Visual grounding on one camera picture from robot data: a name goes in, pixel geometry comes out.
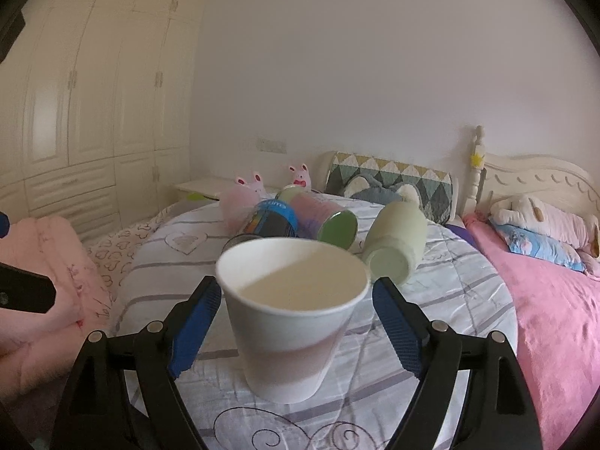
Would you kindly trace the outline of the white paper cup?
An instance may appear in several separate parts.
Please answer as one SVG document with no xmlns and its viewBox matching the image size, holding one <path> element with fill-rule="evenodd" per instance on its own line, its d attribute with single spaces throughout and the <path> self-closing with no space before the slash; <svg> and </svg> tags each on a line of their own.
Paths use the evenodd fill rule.
<svg viewBox="0 0 600 450">
<path fill-rule="evenodd" d="M 352 253 L 299 238 L 231 247 L 217 260 L 216 277 L 247 385 L 279 404 L 317 392 L 370 285 Z"/>
</svg>

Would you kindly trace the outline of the pale green cup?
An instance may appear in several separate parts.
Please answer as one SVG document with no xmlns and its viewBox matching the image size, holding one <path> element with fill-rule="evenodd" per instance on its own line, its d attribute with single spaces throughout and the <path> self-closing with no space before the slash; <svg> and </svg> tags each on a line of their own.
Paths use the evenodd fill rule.
<svg viewBox="0 0 600 450">
<path fill-rule="evenodd" d="M 373 281 L 389 278 L 403 284 L 421 261 L 427 239 L 427 218 L 419 207 L 407 201 L 386 205 L 366 236 L 362 261 Z"/>
</svg>

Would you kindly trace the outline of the folded pink quilt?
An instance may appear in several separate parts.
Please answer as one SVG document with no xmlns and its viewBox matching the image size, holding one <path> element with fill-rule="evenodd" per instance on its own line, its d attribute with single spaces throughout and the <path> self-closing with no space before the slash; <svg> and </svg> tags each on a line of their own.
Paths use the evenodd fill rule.
<svg viewBox="0 0 600 450">
<path fill-rule="evenodd" d="M 110 291 L 70 222 L 1 215 L 1 401 L 67 374 L 108 325 Z"/>
</svg>

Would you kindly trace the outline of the heart patterned sheet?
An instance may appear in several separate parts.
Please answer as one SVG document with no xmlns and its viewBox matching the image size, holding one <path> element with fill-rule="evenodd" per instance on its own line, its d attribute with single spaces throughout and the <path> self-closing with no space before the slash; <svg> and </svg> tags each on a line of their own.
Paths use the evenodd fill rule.
<svg viewBox="0 0 600 450">
<path fill-rule="evenodd" d="M 96 264 L 108 292 L 109 307 L 117 299 L 121 282 L 132 266 L 135 253 L 162 224 L 174 218 L 176 206 L 177 203 L 171 204 L 151 219 L 133 223 L 118 232 L 110 232 L 87 245 L 87 254 Z"/>
</svg>

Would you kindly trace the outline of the pink bed blanket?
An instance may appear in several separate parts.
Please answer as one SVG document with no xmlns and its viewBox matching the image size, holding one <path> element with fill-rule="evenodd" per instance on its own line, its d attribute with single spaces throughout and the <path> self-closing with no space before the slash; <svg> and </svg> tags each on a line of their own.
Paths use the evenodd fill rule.
<svg viewBox="0 0 600 450">
<path fill-rule="evenodd" d="M 517 360 L 534 402 L 543 447 L 560 448 L 599 388 L 599 282 L 510 252 L 477 215 L 466 215 L 463 222 L 514 300 Z"/>
</svg>

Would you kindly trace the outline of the diamond patterned cushion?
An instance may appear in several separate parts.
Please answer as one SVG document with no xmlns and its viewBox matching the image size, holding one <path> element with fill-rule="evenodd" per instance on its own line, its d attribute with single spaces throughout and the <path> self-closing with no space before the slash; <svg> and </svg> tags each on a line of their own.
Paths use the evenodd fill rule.
<svg viewBox="0 0 600 450">
<path fill-rule="evenodd" d="M 387 189 L 413 185 L 419 193 L 421 209 L 432 222 L 444 225 L 456 216 L 458 186 L 450 173 L 393 159 L 334 151 L 324 175 L 323 191 L 341 195 L 359 175 L 369 176 Z"/>
</svg>

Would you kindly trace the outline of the grey cat plush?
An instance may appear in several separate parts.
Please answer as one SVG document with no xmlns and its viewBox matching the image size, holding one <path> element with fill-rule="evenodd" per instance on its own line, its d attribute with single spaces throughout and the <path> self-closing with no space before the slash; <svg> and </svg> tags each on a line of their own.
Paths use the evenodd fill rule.
<svg viewBox="0 0 600 450">
<path fill-rule="evenodd" d="M 414 185 L 400 183 L 386 187 L 367 174 L 354 176 L 345 186 L 343 196 L 381 205 L 404 201 L 413 203 L 417 207 L 421 206 L 420 194 Z"/>
</svg>

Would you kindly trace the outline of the white pink dog plush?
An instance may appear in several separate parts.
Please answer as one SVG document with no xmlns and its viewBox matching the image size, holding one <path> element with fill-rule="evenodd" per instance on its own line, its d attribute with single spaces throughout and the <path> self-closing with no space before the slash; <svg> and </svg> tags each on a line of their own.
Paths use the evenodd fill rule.
<svg viewBox="0 0 600 450">
<path fill-rule="evenodd" d="M 594 214 L 578 215 L 535 196 L 517 194 L 493 203 L 489 215 L 499 225 L 513 225 L 599 258 L 599 220 Z"/>
</svg>

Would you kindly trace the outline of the cream nightstand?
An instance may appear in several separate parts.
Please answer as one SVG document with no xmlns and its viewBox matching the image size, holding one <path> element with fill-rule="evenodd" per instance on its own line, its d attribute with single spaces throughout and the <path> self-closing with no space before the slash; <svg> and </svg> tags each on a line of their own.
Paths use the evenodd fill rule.
<svg viewBox="0 0 600 450">
<path fill-rule="evenodd" d="M 233 188 L 235 185 L 236 183 L 233 179 L 208 176 L 177 184 L 175 189 L 181 198 L 218 201 L 223 192 Z"/>
</svg>

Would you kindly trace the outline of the pink green-capped canister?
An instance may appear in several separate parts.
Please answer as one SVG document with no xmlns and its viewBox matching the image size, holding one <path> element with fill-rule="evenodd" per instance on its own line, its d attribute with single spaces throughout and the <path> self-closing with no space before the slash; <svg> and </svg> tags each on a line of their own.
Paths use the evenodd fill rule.
<svg viewBox="0 0 600 450">
<path fill-rule="evenodd" d="M 276 198 L 291 206 L 298 219 L 300 235 L 304 238 L 345 250 L 353 245 L 358 219 L 351 210 L 297 185 L 285 187 Z"/>
</svg>

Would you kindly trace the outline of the black blue spray can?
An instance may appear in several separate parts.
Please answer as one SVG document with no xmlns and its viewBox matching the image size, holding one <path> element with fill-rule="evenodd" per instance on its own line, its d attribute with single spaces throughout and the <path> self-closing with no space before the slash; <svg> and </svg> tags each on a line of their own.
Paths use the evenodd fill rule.
<svg viewBox="0 0 600 450">
<path fill-rule="evenodd" d="M 222 252 L 244 242 L 265 238 L 296 238 L 298 218 L 284 201 L 267 199 L 257 203 L 242 220 L 235 235 L 224 245 Z"/>
</svg>

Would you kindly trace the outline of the pink bunny plush front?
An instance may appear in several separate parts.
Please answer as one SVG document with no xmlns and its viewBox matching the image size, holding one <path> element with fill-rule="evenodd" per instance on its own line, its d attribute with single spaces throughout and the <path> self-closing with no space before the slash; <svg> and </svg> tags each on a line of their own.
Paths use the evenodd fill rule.
<svg viewBox="0 0 600 450">
<path fill-rule="evenodd" d="M 237 185 L 246 187 L 246 188 L 254 191 L 256 194 L 258 194 L 261 197 L 267 196 L 267 189 L 264 187 L 263 177 L 260 176 L 260 173 L 258 173 L 258 172 L 253 172 L 252 178 L 250 180 L 245 180 L 242 177 L 237 177 L 235 179 L 235 183 Z"/>
</svg>

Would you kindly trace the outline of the pink bunny plush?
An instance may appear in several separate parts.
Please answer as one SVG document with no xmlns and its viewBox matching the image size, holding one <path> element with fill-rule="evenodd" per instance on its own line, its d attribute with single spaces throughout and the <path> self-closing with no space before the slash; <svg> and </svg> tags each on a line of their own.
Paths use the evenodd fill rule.
<svg viewBox="0 0 600 450">
<path fill-rule="evenodd" d="M 260 176 L 260 173 L 258 173 L 258 172 L 253 172 L 252 178 L 250 180 L 245 180 L 242 177 L 237 177 L 235 179 L 235 183 L 237 185 L 246 187 L 246 188 L 254 191 L 256 194 L 258 194 L 261 197 L 267 196 L 267 189 L 264 187 L 263 177 Z"/>
<path fill-rule="evenodd" d="M 308 191 L 312 189 L 311 177 L 306 163 L 302 163 L 300 166 L 289 166 L 289 171 L 292 173 L 292 185 L 302 187 Z"/>
</svg>

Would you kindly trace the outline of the yellow star sticker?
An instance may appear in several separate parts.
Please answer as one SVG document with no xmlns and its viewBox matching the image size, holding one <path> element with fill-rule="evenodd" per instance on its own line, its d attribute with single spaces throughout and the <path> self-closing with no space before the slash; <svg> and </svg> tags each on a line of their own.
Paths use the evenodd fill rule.
<svg viewBox="0 0 600 450">
<path fill-rule="evenodd" d="M 471 167 L 475 169 L 481 169 L 484 165 L 484 156 L 479 153 L 473 153 L 470 157 Z"/>
</svg>

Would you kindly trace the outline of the pink bunny plush rear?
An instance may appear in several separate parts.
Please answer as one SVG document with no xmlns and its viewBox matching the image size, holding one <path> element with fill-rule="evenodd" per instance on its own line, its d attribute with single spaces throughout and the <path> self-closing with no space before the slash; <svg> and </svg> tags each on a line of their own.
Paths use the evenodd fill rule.
<svg viewBox="0 0 600 450">
<path fill-rule="evenodd" d="M 302 187 L 308 191 L 312 189 L 311 177 L 306 163 L 302 163 L 300 166 L 289 166 L 289 171 L 292 173 L 292 185 Z"/>
</svg>

